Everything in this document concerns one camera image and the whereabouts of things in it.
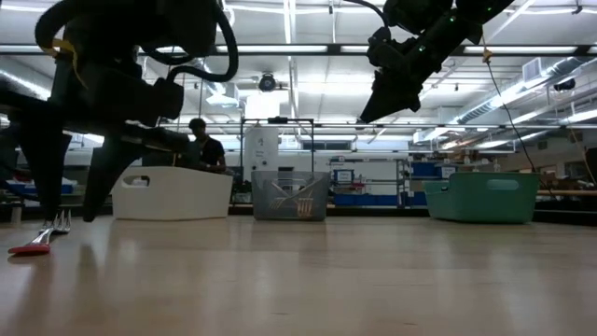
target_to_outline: gray plastic basket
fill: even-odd
[[[329,173],[253,172],[255,219],[325,220]]]

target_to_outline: table surface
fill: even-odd
[[[0,229],[5,251],[39,224]],[[597,231],[430,218],[75,221],[0,259],[0,335],[594,335]]]

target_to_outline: man in black shirt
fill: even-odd
[[[188,127],[195,135],[195,141],[189,144],[187,153],[191,165],[198,166],[206,172],[224,173],[226,171],[224,148],[222,143],[207,135],[205,121],[195,118],[190,121]]]

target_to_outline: security camera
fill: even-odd
[[[276,89],[276,80],[273,78],[273,74],[263,74],[259,81],[259,89],[262,92],[272,92]]]

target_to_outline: teal plastic bin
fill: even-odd
[[[475,223],[526,223],[533,219],[538,174],[455,173],[450,182],[423,182],[429,215]]]

